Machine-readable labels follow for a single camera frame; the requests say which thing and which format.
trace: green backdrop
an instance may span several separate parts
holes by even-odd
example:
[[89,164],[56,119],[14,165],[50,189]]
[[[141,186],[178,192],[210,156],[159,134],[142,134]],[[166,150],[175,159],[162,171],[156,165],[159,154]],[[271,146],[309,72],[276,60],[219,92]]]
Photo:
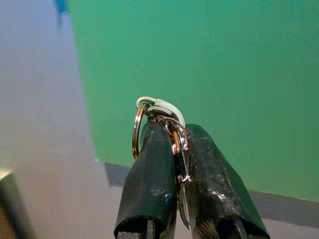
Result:
[[319,201],[318,0],[72,0],[98,160],[131,166],[140,96],[203,126],[249,189]]

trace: gray floor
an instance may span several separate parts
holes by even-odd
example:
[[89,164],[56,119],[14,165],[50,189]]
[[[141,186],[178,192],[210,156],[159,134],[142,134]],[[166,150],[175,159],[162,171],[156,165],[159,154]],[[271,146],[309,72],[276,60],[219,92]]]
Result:
[[[71,22],[58,17],[50,0],[1,2],[0,164],[15,172],[36,238],[111,239],[121,188],[95,162]],[[265,224],[273,239],[319,238],[315,228]],[[180,222],[176,238],[190,238]]]

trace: copper ring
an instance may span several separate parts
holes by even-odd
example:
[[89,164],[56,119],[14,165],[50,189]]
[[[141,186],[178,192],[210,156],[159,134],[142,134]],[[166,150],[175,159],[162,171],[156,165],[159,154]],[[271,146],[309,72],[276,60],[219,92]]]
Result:
[[144,115],[144,111],[148,107],[150,107],[149,104],[147,104],[147,103],[142,104],[142,106],[139,107],[139,109],[138,109],[138,112],[136,114],[135,121],[134,121],[133,136],[132,136],[132,153],[133,153],[133,157],[134,157],[135,160],[136,160],[136,158],[139,155],[140,126],[141,126],[142,118],[143,118],[143,115]]

